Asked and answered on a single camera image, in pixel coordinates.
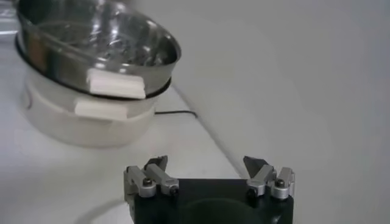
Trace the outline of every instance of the bolt head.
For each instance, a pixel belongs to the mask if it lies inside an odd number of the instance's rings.
[[[152,181],[152,179],[150,179],[150,178],[145,178],[145,179],[142,181],[142,185],[143,185],[143,186],[150,186],[150,185],[152,185],[152,183],[153,183],[153,181]]]
[[[246,192],[246,195],[248,198],[250,199],[254,199],[254,198],[257,198],[257,191],[255,189],[249,189],[247,192]]]
[[[275,182],[276,187],[285,187],[285,181],[282,179],[277,179]]]
[[[170,188],[169,193],[171,194],[171,196],[176,197],[179,194],[179,188],[176,186],[173,186]]]

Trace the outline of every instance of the metal bowl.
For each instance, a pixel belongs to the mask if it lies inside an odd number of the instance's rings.
[[[18,42],[43,75],[89,92],[87,71],[142,76],[146,94],[171,77],[181,50],[162,26],[127,0],[19,0]]]

